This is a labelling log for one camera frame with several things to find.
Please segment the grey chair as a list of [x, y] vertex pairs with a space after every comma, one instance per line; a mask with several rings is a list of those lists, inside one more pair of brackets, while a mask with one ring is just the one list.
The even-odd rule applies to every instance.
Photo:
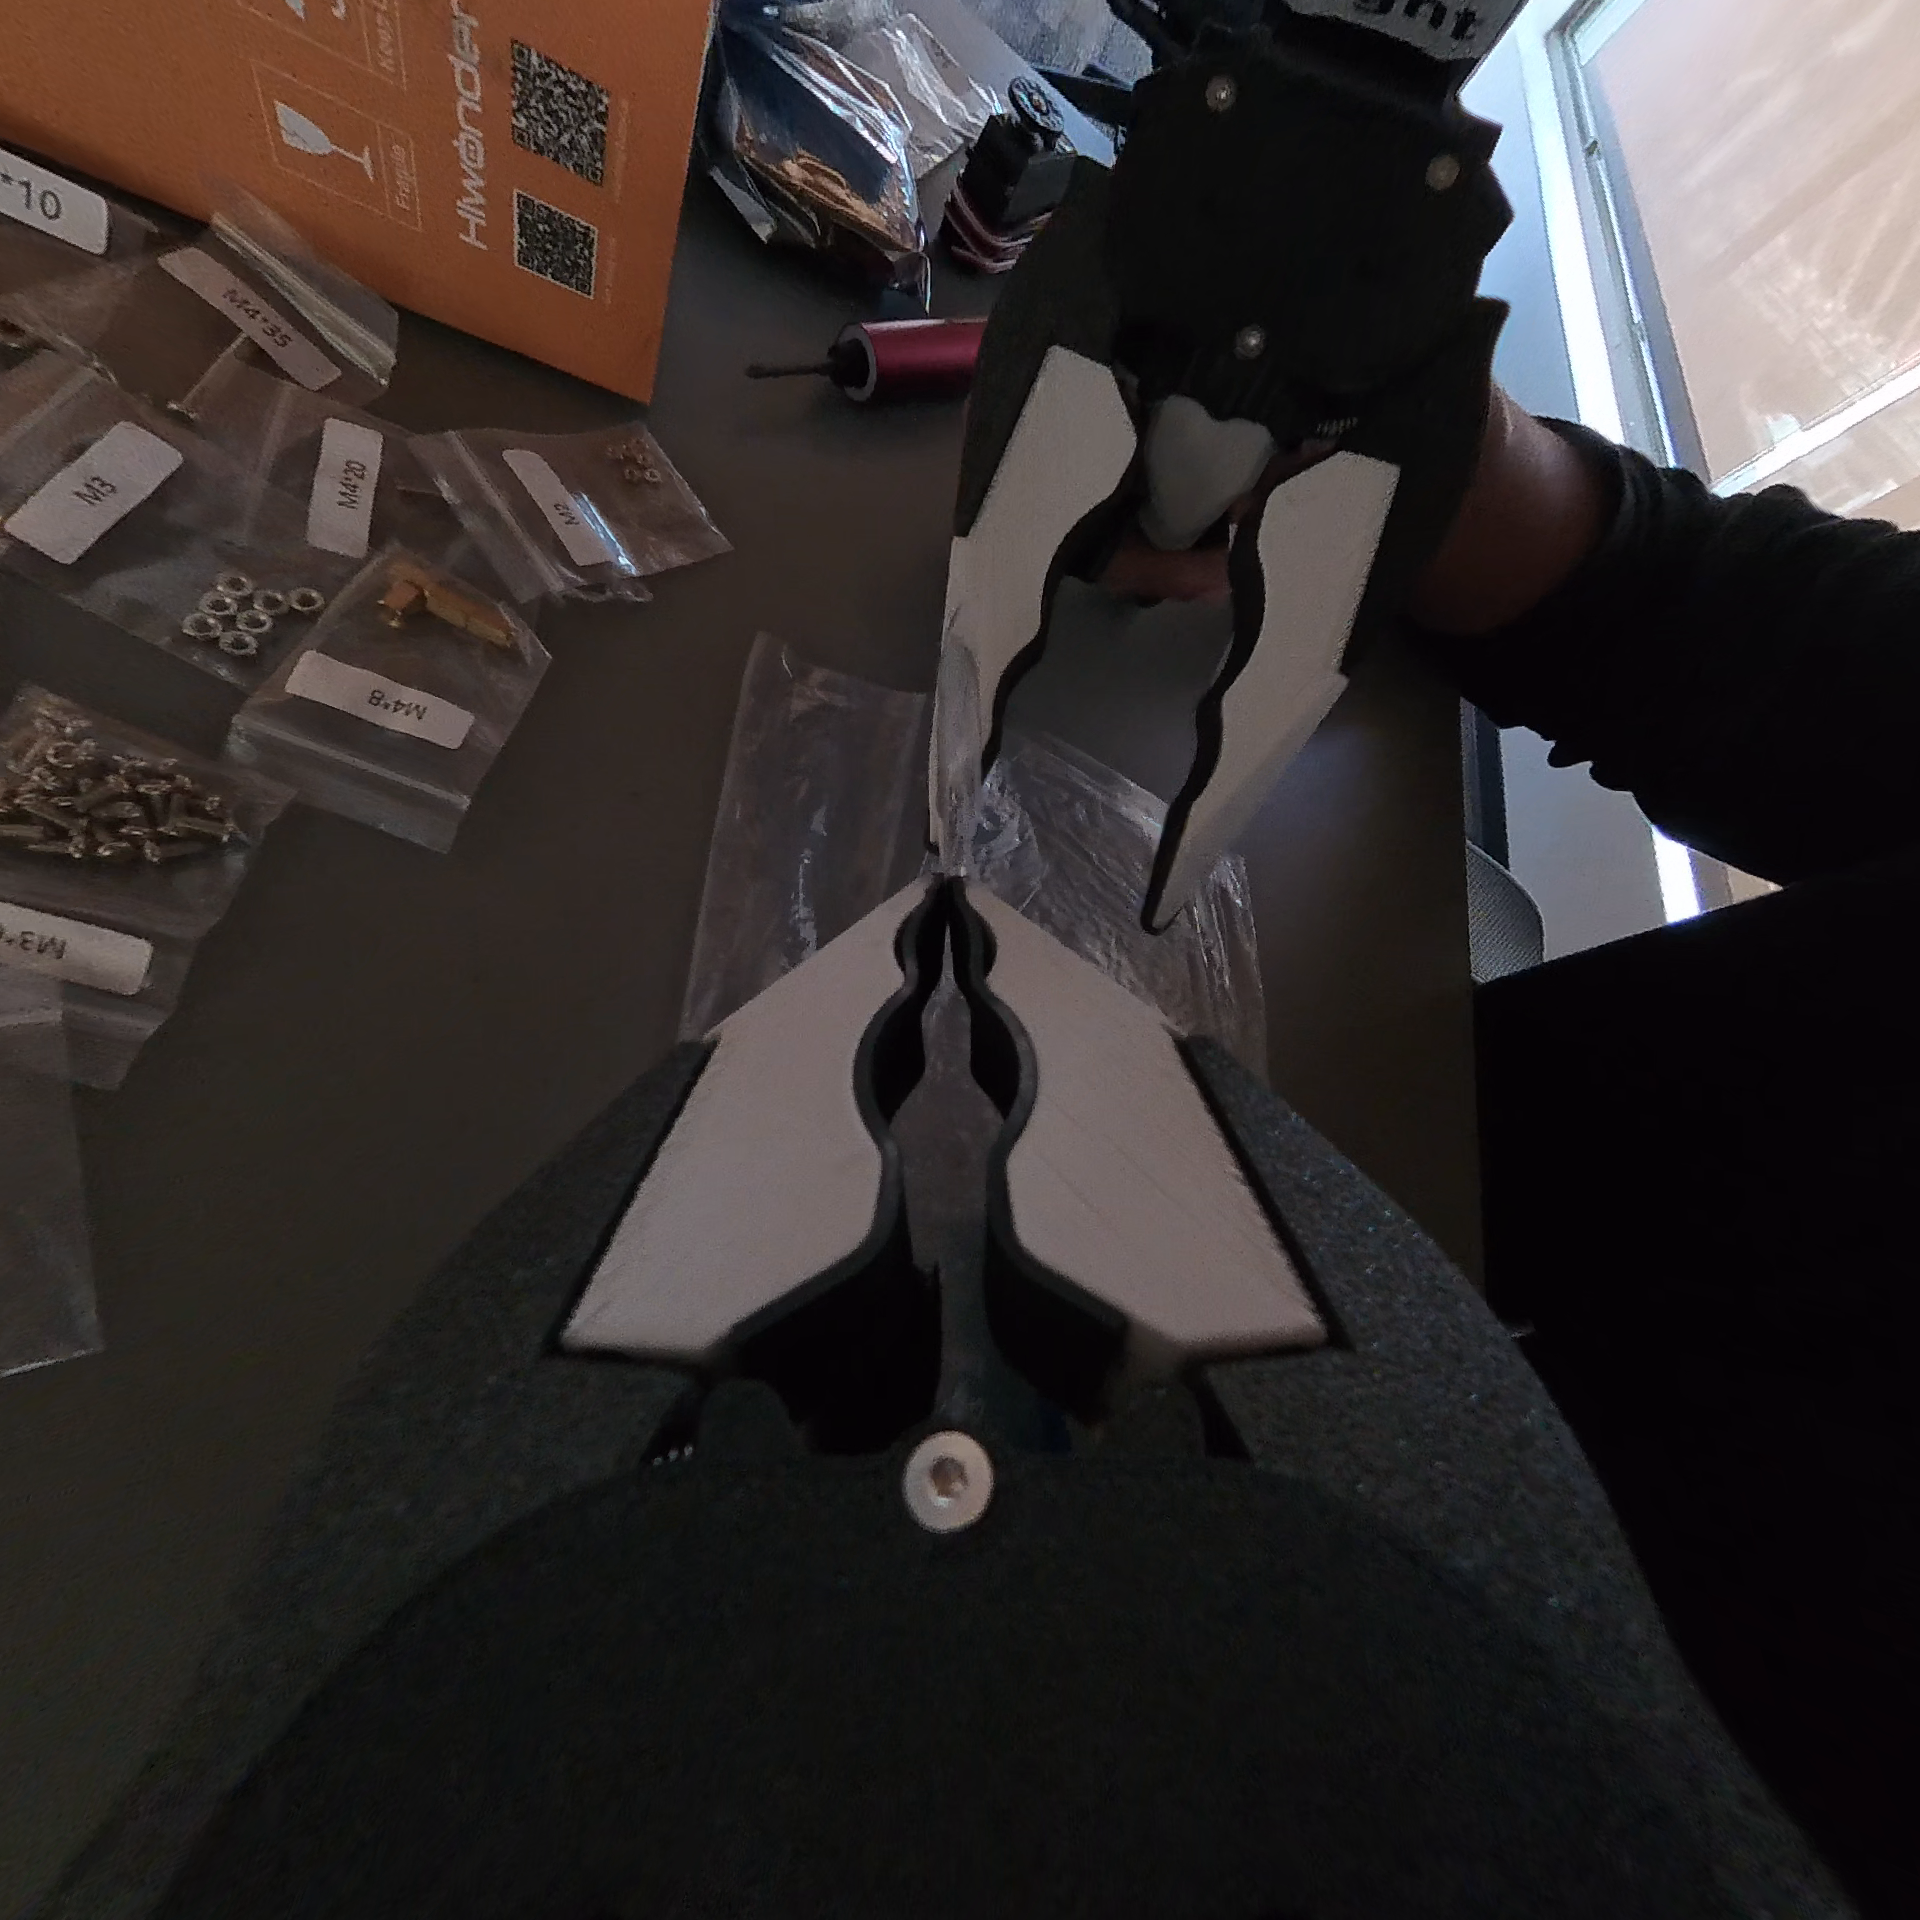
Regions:
[[1470, 975], [1475, 987], [1545, 962], [1545, 922], [1521, 880], [1475, 842], [1468, 859]]

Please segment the beige roller blind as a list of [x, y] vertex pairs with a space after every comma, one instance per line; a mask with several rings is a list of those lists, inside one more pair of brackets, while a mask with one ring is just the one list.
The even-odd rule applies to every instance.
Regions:
[[1590, 6], [1558, 48], [1652, 446], [1915, 528], [1919, 6]]

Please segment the pile of small screw bags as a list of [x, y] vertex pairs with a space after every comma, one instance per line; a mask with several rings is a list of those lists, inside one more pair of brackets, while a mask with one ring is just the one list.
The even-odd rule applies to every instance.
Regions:
[[550, 667], [542, 609], [730, 553], [640, 422], [414, 435], [398, 312], [236, 186], [183, 231], [6, 151], [6, 587], [219, 682], [6, 691], [6, 1375], [96, 1354], [66, 1091], [119, 1088], [296, 802], [443, 853]]

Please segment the silver antistatic bag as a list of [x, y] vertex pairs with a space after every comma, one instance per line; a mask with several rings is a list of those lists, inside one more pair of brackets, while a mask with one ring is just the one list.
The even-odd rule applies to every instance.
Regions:
[[724, 2], [713, 13], [697, 149], [766, 245], [929, 305], [922, 181], [966, 154], [1001, 99], [926, 6]]

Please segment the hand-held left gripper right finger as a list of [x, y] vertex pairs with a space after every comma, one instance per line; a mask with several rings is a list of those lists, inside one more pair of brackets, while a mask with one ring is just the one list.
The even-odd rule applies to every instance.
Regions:
[[1163, 1016], [993, 895], [952, 891], [972, 1073], [998, 1111], [986, 1294], [1006, 1354], [1329, 1342]]

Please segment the person's dark clothing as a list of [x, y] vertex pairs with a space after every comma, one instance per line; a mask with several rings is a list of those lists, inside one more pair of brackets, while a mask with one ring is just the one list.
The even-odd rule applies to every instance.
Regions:
[[1870, 1917], [1919, 1907], [1915, 938], [1889, 862], [1475, 997], [1492, 1303]]

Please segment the large clear plastic bag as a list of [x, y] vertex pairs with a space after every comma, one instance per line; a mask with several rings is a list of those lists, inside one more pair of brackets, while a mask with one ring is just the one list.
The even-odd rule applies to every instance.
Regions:
[[[744, 667], [680, 1039], [697, 1041], [922, 877], [931, 697], [806, 661], [768, 632]], [[967, 877], [1154, 1003], [1267, 1071], [1247, 867], [1215, 864], [1167, 935], [1137, 919], [1163, 805], [1054, 736], [1014, 735]]]

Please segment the orange white cardboard box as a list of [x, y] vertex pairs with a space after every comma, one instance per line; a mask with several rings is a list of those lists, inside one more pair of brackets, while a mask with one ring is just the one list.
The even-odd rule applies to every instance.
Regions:
[[649, 400], [707, 2], [6, 2], [6, 145]]

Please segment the person's right hand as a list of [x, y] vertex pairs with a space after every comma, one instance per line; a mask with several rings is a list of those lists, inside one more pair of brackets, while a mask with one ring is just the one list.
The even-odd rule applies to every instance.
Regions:
[[[1323, 439], [1283, 449], [1263, 486], [1275, 490], [1334, 450]], [[1473, 480], [1403, 614], [1430, 634], [1492, 634], [1536, 609], [1594, 553], [1611, 512], [1611, 486], [1603, 486], [1594, 463], [1492, 386]], [[1142, 531], [1118, 542], [1096, 584], [1143, 609], [1233, 599], [1225, 544], [1174, 551], [1152, 546]]]

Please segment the person's right forearm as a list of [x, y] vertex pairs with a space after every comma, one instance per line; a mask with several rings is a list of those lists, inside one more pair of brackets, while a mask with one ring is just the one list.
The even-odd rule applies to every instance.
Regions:
[[1521, 422], [1591, 490], [1594, 542], [1506, 625], [1420, 632], [1456, 691], [1763, 880], [1915, 853], [1919, 535]]

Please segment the red screwdriver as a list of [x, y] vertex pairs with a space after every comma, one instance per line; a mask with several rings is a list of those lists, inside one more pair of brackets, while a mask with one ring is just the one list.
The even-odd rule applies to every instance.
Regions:
[[947, 400], [972, 386], [986, 320], [873, 320], [847, 325], [806, 363], [750, 363], [752, 381], [822, 377], [855, 402]]

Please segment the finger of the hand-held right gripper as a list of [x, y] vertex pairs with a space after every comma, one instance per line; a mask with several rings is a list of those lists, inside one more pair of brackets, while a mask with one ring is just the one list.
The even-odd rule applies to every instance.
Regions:
[[1345, 693], [1342, 659], [1399, 480], [1395, 465], [1339, 450], [1242, 519], [1233, 648], [1196, 710], [1196, 755], [1168, 807], [1145, 929], [1174, 923]]
[[1020, 654], [1050, 621], [1050, 574], [1073, 534], [1116, 502], [1137, 465], [1139, 431], [1111, 369], [1050, 349], [970, 534], [952, 542], [945, 641], [963, 641], [991, 714]]

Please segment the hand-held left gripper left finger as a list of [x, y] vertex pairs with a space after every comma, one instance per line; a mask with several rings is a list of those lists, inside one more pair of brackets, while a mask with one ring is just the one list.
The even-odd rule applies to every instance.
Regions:
[[875, 1256], [945, 935], [945, 885], [912, 883], [708, 1033], [562, 1349], [715, 1360]]

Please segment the small clear zip bag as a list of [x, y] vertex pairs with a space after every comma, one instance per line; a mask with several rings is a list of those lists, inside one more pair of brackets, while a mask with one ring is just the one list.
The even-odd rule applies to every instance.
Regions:
[[1006, 769], [982, 769], [986, 723], [977, 661], [947, 638], [929, 739], [929, 856], [947, 878], [1011, 883], [1036, 843], [1036, 827]]

